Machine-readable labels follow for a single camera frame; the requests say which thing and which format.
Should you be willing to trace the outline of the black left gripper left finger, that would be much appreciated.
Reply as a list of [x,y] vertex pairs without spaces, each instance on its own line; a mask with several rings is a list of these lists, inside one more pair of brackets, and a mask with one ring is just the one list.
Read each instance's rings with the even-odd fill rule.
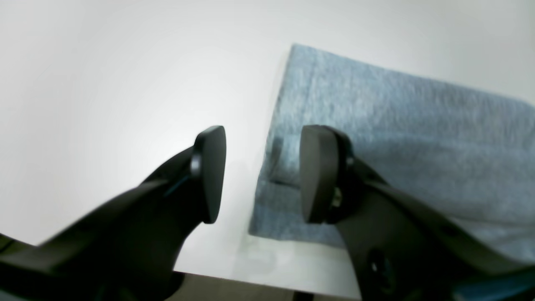
[[184,242],[218,218],[225,163],[225,128],[209,127],[137,187],[2,254],[2,301],[165,300]]

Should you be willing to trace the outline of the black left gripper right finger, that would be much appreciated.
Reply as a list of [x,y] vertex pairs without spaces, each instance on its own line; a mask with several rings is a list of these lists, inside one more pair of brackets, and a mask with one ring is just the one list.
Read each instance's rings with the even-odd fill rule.
[[533,301],[534,265],[493,251],[359,160],[344,132],[305,125],[307,223],[342,237],[364,301]]

